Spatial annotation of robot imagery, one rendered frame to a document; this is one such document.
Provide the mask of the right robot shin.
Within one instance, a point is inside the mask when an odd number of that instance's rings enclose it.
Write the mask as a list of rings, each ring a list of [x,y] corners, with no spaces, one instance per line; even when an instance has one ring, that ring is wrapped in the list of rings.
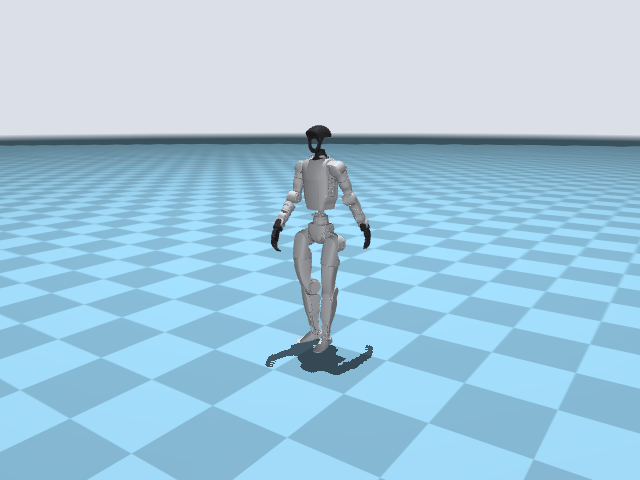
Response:
[[[301,286],[301,290],[311,332],[313,332],[313,334],[319,334],[320,295],[307,293],[303,286]],[[311,326],[313,327],[313,331]]]

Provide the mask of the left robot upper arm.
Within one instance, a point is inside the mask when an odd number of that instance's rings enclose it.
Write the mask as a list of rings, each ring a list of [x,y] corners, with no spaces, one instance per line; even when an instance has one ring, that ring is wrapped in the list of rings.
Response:
[[[330,174],[336,178],[344,195],[342,200],[345,206],[355,204],[352,198],[352,186],[347,174],[347,167],[342,161],[330,161],[327,163]]]

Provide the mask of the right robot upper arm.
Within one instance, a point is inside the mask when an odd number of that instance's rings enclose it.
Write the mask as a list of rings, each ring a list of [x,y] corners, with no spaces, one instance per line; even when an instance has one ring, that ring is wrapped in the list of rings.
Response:
[[[302,178],[302,165],[305,160],[300,160],[295,165],[295,178],[293,181],[293,190],[287,195],[287,200],[292,203],[299,203],[302,200],[303,190],[303,178]]]

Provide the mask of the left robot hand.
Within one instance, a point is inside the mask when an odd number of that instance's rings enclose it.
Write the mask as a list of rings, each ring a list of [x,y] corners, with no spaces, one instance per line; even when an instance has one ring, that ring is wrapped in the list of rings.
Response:
[[[369,224],[368,224],[368,227],[366,227],[366,225],[364,223],[360,224],[360,229],[361,229],[361,231],[364,232],[364,236],[365,236],[365,239],[364,239],[365,242],[364,242],[363,249],[368,248],[369,245],[370,245],[371,232],[370,232],[369,228],[370,228]]]

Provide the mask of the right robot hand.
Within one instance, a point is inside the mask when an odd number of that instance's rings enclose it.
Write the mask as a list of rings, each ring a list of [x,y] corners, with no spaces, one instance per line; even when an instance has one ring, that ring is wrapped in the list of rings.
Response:
[[[280,224],[281,224],[281,219],[276,219],[275,224],[273,226],[272,235],[271,235],[271,244],[272,244],[272,247],[276,251],[281,251],[277,247],[277,242],[278,242],[278,239],[279,239],[279,233],[280,233],[280,231],[283,230],[283,228],[280,226]]]

